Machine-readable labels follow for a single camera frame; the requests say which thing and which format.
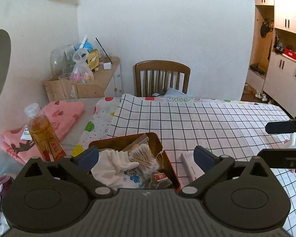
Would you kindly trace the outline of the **cotton swab bag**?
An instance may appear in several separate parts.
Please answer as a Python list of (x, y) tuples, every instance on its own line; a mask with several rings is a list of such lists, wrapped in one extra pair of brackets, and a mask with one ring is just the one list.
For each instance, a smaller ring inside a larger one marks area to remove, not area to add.
[(153, 155), (148, 141), (148, 136), (143, 134), (123, 149), (128, 153), (131, 162), (139, 163), (138, 170), (145, 180), (148, 180), (153, 172), (160, 169), (160, 164)]

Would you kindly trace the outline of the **clear glass bowl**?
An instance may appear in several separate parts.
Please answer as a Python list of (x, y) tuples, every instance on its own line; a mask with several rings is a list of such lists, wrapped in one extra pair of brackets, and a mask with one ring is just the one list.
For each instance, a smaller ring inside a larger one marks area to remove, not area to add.
[(50, 55), (50, 67), (53, 78), (57, 78), (64, 73), (71, 73), (75, 62), (73, 54), (75, 53), (73, 45), (65, 45), (56, 48)]

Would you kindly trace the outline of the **red gold metal tin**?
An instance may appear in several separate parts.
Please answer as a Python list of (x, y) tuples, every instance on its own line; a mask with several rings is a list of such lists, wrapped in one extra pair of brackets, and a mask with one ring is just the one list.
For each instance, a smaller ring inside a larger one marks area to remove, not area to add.
[(174, 188), (179, 191), (181, 188), (156, 133), (92, 141), (89, 147), (99, 151), (91, 174), (114, 190)]

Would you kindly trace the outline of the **orange drink bottle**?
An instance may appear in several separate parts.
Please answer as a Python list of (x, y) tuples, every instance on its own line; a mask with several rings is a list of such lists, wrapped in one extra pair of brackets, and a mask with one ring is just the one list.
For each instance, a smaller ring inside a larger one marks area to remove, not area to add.
[(58, 161), (66, 155), (51, 122), (38, 103), (28, 105), (25, 110), (27, 128), (39, 152), (47, 162)]

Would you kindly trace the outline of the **pink folded cloth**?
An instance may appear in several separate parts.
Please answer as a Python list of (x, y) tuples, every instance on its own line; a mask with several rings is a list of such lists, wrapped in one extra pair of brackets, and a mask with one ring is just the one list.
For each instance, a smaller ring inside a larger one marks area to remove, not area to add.
[(25, 108), (27, 123), (22, 128), (2, 133), (0, 147), (25, 165), (31, 158), (58, 161), (65, 156), (61, 140), (83, 113), (82, 102), (50, 102), (43, 109), (37, 103)]

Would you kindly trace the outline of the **wooden chair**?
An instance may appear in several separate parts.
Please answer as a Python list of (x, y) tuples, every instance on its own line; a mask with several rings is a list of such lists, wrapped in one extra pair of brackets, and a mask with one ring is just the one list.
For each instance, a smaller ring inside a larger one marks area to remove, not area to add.
[(169, 60), (146, 60), (133, 67), (137, 97), (163, 95), (169, 88), (186, 94), (190, 79), (190, 67)]

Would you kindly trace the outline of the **blue seat cushion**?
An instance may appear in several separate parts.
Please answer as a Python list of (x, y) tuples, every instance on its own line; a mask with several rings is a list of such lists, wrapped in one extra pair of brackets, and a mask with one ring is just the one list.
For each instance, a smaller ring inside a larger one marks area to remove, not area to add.
[(166, 98), (192, 98), (191, 95), (185, 94), (177, 89), (168, 88), (164, 97)]

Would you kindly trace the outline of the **plastic bag of candies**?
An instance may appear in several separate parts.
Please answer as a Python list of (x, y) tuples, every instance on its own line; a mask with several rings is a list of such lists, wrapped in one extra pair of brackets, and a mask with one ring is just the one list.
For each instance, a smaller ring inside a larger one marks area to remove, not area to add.
[(85, 48), (78, 49), (73, 54), (74, 68), (70, 80), (76, 83), (89, 83), (94, 80), (94, 75), (87, 63), (89, 53)]

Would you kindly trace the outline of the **grey white wall cabinet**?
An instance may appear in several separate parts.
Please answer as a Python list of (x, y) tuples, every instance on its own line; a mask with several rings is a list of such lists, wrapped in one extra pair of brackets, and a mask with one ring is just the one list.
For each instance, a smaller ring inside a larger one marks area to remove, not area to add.
[(255, 0), (246, 83), (296, 117), (296, 0)]

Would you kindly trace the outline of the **polka dot cloth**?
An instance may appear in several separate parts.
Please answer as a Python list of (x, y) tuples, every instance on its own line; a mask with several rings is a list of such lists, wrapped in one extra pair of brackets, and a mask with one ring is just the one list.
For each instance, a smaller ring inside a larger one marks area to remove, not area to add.
[(100, 98), (92, 106), (92, 116), (83, 125), (83, 131), (80, 139), (74, 146), (72, 156), (78, 156), (88, 148), (92, 141), (103, 140), (108, 134), (113, 116), (121, 102), (119, 97)]

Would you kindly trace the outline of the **yellow alarm clock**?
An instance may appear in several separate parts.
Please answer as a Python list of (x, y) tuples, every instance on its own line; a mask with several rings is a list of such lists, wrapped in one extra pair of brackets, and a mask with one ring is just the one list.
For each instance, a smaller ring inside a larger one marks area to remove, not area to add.
[(95, 70), (100, 63), (99, 51), (97, 49), (91, 51), (87, 58), (88, 67), (91, 71)]

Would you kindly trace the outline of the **checkered tablecloth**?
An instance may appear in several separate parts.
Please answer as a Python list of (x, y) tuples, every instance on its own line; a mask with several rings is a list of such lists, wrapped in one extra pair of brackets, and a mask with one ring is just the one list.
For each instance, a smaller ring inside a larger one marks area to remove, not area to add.
[[(188, 182), (179, 157), (192, 152), (200, 145), (210, 152), (229, 155), (236, 161), (248, 162), (263, 148), (283, 148), (289, 134), (270, 135), (264, 130), (270, 121), (288, 120), (283, 110), (274, 105), (248, 102), (225, 102), (179, 98), (141, 98), (124, 94), (111, 121), (107, 138), (153, 132), (161, 140), (170, 162), (182, 186)], [(284, 223), (284, 230), (296, 236), (296, 173), (285, 169), (272, 169), (284, 187), (291, 202), (291, 209)], [(191, 216), (197, 216), (192, 206)], [(162, 226), (157, 233), (126, 236), (237, 236), (222, 234), (219, 226), (202, 226), (197, 218), (191, 218), (180, 209), (168, 213), (179, 220), (176, 226)]]

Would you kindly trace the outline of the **purple round object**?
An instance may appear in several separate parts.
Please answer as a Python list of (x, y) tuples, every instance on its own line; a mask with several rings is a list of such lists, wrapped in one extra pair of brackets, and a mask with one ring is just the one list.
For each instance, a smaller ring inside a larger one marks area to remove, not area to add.
[(7, 194), (9, 188), (13, 184), (13, 181), (14, 179), (7, 174), (0, 176), (0, 197), (4, 197)]

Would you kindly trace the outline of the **white bunny plush toy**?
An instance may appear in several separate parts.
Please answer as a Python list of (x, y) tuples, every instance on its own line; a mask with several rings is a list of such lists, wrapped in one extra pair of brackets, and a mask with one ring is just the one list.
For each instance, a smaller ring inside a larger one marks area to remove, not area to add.
[(296, 149), (296, 133), (290, 134), (290, 139), (286, 139), (283, 144), (285, 149)]

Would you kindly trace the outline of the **tea bag packet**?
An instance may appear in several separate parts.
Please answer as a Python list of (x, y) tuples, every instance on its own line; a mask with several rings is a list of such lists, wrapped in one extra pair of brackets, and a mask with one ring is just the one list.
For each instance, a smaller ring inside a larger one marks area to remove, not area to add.
[(171, 186), (171, 180), (164, 173), (155, 171), (149, 176), (148, 189), (167, 189)]

